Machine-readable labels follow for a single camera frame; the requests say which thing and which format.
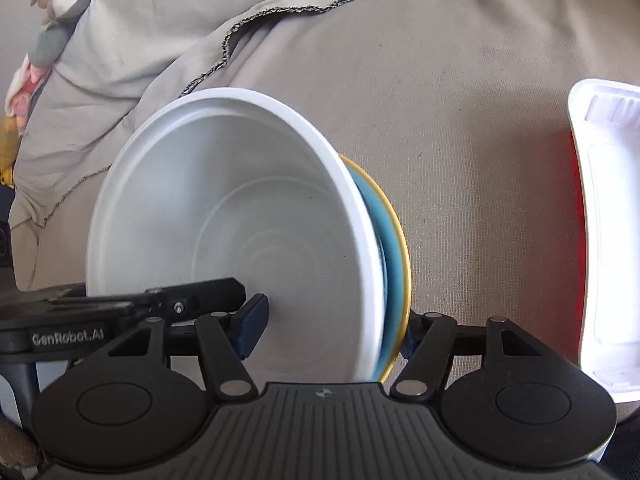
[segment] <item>black bracket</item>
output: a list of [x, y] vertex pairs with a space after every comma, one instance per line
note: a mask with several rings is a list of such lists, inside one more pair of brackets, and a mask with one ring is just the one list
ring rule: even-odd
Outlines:
[[[409, 362], [390, 396], [432, 407], [461, 444], [497, 463], [559, 468], [597, 458], [615, 429], [609, 394], [506, 318], [459, 326], [412, 312], [402, 352]], [[480, 355], [482, 365], [446, 388], [460, 355]]]
[[[36, 362], [84, 358], [147, 317], [174, 323], [211, 312], [245, 312], [241, 309], [245, 300], [244, 286], [225, 278], [99, 297], [87, 297], [84, 284], [67, 285], [26, 293], [17, 303], [0, 305], [0, 375], [14, 391], [23, 428], [32, 433], [31, 405], [40, 392]], [[242, 315], [234, 319], [229, 338], [247, 356], [262, 332], [252, 335], [251, 330], [238, 329], [236, 325], [247, 327], [251, 320]], [[193, 327], [176, 327], [169, 338], [179, 344], [185, 341], [180, 331], [188, 335], [190, 330]], [[189, 343], [186, 346], [194, 354]]]
[[[164, 458], [198, 433], [216, 405], [258, 396], [241, 360], [251, 355], [268, 319], [263, 294], [232, 314], [202, 314], [193, 326], [147, 317], [34, 402], [33, 429], [43, 451], [59, 463], [88, 469], [131, 468]], [[169, 369], [171, 355], [199, 357], [206, 392]]]

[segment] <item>cloth surface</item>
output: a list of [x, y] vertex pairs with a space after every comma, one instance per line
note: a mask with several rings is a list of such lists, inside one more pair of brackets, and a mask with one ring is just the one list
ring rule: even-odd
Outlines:
[[30, 115], [10, 224], [44, 226], [104, 171], [143, 121], [224, 65], [237, 31], [265, 15], [351, 0], [92, 0]]
[[[466, 324], [507, 316], [575, 359], [579, 227], [566, 98], [588, 76], [640, 84], [639, 6], [356, 0], [319, 16], [257, 23], [229, 65], [196, 89], [243, 86], [280, 99], [372, 174], [404, 225], [418, 312]], [[177, 65], [147, 90], [145, 110], [191, 76], [182, 68], [169, 76]], [[50, 96], [58, 76], [47, 84]], [[43, 121], [64, 114], [43, 101], [38, 108]], [[107, 137], [124, 140], [136, 121], [127, 116]], [[55, 133], [64, 143], [61, 125]], [[45, 229], [35, 221], [14, 229], [14, 247], [24, 248], [19, 286], [83, 279], [98, 188], [98, 178], [86, 180]], [[458, 360], [454, 374], [471, 366]]]

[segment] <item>blue bowl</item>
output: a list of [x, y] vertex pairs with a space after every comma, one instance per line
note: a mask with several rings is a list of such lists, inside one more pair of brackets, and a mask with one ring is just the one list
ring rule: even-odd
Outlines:
[[372, 380], [383, 382], [393, 368], [411, 310], [411, 264], [398, 216], [380, 186], [360, 166], [341, 156], [369, 211], [378, 238], [385, 284], [385, 326]]

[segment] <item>stuffed toy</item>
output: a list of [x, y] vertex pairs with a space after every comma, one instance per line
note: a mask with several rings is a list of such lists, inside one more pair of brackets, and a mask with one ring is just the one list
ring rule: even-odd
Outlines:
[[0, 184], [13, 187], [13, 166], [20, 137], [29, 120], [31, 98], [46, 81], [51, 65], [71, 39], [91, 0], [31, 0], [46, 10], [43, 28], [29, 49], [4, 100], [4, 121], [0, 130]]

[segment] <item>screw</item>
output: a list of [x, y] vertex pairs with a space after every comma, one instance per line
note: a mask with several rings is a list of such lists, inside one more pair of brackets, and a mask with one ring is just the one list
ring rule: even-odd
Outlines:
[[418, 397], [427, 392], [427, 385], [415, 379], [405, 379], [396, 384], [396, 392], [408, 397]]
[[240, 397], [251, 391], [251, 384], [242, 380], [226, 381], [220, 386], [220, 391], [229, 397]]

